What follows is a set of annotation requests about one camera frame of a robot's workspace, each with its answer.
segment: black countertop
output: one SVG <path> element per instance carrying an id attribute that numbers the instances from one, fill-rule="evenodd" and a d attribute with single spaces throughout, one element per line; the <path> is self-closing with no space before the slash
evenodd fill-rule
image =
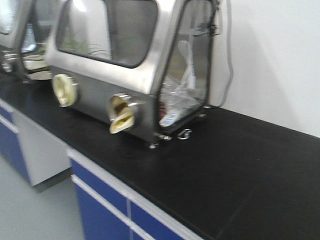
<path id="1" fill-rule="evenodd" d="M 206 240 L 319 240 L 320 139 L 224 109 L 158 149 L 0 75 L 0 98 Z"/>

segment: lab cabinet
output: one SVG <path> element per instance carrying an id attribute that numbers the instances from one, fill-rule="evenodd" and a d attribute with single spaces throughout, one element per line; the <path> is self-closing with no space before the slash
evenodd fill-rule
<path id="1" fill-rule="evenodd" d="M 202 240 L 86 156 L 67 154 L 86 240 Z"/>
<path id="2" fill-rule="evenodd" d="M 0 153 L 28 181 L 25 158 L 18 139 L 19 130 L 14 125 L 13 109 L 0 100 Z"/>
<path id="3" fill-rule="evenodd" d="M 67 145 L 0 99 L 0 153 L 32 186 L 70 168 Z"/>

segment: transparent acrylic panel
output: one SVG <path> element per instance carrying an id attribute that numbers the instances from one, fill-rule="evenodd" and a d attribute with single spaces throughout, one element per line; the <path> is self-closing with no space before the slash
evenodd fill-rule
<path id="1" fill-rule="evenodd" d="M 134 67 L 147 55 L 157 15 L 151 0 L 69 0 L 56 44 L 63 52 Z"/>
<path id="2" fill-rule="evenodd" d="M 160 92 L 159 124 L 163 128 L 197 110 L 206 99 L 211 20 L 210 1 L 186 3 Z"/>
<path id="3" fill-rule="evenodd" d="M 45 63 L 45 51 L 57 8 L 56 0 L 35 1 L 21 48 L 23 64 L 28 71 L 48 67 Z"/>
<path id="4" fill-rule="evenodd" d="M 0 0 L 0 34 L 12 32 L 18 12 L 18 0 Z"/>

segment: blue drawer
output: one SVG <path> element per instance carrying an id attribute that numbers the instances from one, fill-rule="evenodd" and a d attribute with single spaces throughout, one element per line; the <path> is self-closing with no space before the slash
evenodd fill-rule
<path id="1" fill-rule="evenodd" d="M 20 148 L 18 136 L 1 122 L 0 152 L 29 181 L 27 166 Z"/>
<path id="2" fill-rule="evenodd" d="M 149 213 L 131 202 L 131 219 L 156 240 L 183 240 Z"/>
<path id="3" fill-rule="evenodd" d="M 129 240 L 130 228 L 76 185 L 86 240 Z"/>
<path id="4" fill-rule="evenodd" d="M 85 169 L 79 163 L 71 159 L 73 173 L 88 184 L 92 189 L 104 197 L 108 202 L 114 205 L 124 215 L 128 215 L 127 212 L 127 199 L 122 196 L 119 192 L 114 190 L 100 178 L 92 174 L 90 171 Z"/>
<path id="5" fill-rule="evenodd" d="M 133 232 L 133 240 L 144 240 L 142 237 L 140 237 L 138 234 Z"/>
<path id="6" fill-rule="evenodd" d="M 2 106 L 0 106 L 0 115 L 7 119 L 10 123 L 14 124 L 12 113 L 5 110 Z"/>

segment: lab bench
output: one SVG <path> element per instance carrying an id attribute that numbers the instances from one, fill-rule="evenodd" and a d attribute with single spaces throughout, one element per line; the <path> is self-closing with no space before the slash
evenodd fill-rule
<path id="1" fill-rule="evenodd" d="M 26 159 L 33 173 L 52 169 L 42 161 L 56 147 L 50 161 L 56 173 L 72 165 L 86 240 L 320 238 L 316 137 L 218 108 L 186 126 L 190 139 L 149 149 L 59 107 L 48 81 L 1 75 L 0 99 L 1 153 L 30 179 Z"/>

